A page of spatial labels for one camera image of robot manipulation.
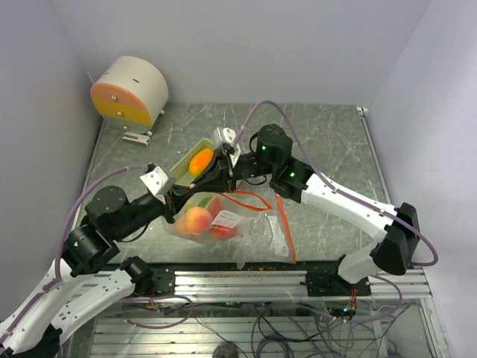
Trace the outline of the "toy peach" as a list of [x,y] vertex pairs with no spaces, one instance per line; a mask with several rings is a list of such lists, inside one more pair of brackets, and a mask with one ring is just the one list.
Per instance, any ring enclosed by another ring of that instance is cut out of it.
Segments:
[[208,231],[212,224],[211,213],[202,207],[192,207],[185,214],[185,226],[188,232],[200,235]]
[[181,235],[189,234],[189,230],[186,226],[186,221],[184,218],[179,218],[175,223],[175,232]]

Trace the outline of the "clear bag orange zipper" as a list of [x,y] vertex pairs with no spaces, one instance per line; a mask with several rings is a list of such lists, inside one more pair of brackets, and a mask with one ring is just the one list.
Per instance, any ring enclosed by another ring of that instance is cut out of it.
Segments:
[[165,231],[173,236],[208,244],[238,236],[247,220],[255,219],[272,208],[268,199],[255,192],[202,192],[193,195],[173,215],[173,224],[165,219],[162,224]]

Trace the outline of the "toy watermelon slice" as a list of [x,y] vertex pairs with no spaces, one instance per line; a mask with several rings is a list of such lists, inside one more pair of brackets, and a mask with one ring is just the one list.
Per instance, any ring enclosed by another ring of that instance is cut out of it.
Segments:
[[199,207],[205,208],[212,215],[212,224],[207,234],[215,241],[224,241],[238,234],[238,224],[243,217],[222,207],[218,196],[206,196],[199,200]]

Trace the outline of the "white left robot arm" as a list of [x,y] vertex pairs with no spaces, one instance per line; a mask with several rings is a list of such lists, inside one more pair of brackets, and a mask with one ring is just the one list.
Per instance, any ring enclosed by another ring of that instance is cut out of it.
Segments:
[[37,288],[1,323],[1,356],[54,357],[77,329],[111,304],[152,293],[157,287],[154,272],[135,256],[120,263],[103,283],[72,299],[79,286],[120,252],[119,242],[159,217],[174,223],[191,196],[181,186],[173,186],[164,199],[148,192],[133,201],[118,186],[97,191],[81,225],[69,233]]

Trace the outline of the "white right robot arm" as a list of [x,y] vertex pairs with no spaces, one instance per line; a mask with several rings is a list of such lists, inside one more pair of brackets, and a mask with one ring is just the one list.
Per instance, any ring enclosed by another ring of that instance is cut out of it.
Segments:
[[408,271],[420,241],[413,206],[374,201],[314,172],[293,157],[293,141],[278,125],[266,125],[256,132],[252,137],[256,146],[246,154],[234,146],[234,138],[229,128],[215,131],[212,161],[192,181],[193,192],[234,192],[238,180],[268,175],[269,186],[278,196],[325,210],[373,240],[353,254],[342,255],[329,271],[308,274],[303,285],[309,292],[345,295],[359,281],[380,271],[395,276]]

